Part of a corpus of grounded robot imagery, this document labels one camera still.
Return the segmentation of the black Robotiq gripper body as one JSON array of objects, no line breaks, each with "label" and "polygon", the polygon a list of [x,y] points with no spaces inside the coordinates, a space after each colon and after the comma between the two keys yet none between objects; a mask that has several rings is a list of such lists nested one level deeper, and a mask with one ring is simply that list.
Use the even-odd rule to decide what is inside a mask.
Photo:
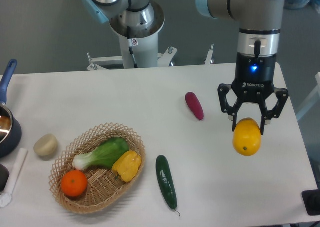
[{"label": "black Robotiq gripper body", "polygon": [[266,100],[275,91],[274,74],[277,56],[255,58],[237,53],[235,78],[231,89],[244,103],[258,103]]}]

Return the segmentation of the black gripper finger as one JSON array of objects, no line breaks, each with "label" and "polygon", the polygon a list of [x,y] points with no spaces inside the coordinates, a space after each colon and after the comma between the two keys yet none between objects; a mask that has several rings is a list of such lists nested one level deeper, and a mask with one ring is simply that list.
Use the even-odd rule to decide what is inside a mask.
[{"label": "black gripper finger", "polygon": [[268,125],[272,119],[278,119],[289,98],[289,92],[286,88],[275,88],[273,92],[277,98],[275,106],[268,110],[266,98],[261,92],[257,93],[257,103],[261,112],[260,134],[263,136],[265,125]]},{"label": "black gripper finger", "polygon": [[232,121],[232,132],[235,131],[237,123],[238,123],[238,112],[240,108],[242,107],[244,100],[246,99],[248,92],[247,90],[240,91],[239,96],[237,96],[237,99],[233,106],[231,106],[228,102],[227,95],[232,90],[231,84],[224,84],[221,83],[218,86],[217,92],[218,92],[218,98],[220,103],[221,111],[228,115],[228,119]]}]

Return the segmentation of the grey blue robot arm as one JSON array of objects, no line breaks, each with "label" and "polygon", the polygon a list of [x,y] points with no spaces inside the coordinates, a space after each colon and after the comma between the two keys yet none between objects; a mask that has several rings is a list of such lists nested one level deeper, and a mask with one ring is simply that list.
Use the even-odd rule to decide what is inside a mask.
[{"label": "grey blue robot arm", "polygon": [[[118,35],[126,69],[159,67],[158,34],[165,23],[162,8],[152,0],[82,0],[98,22]],[[234,125],[241,106],[257,104],[260,129],[277,119],[289,97],[273,83],[285,0],[195,0],[198,12],[213,19],[239,22],[235,78],[220,84],[223,113]]]}]

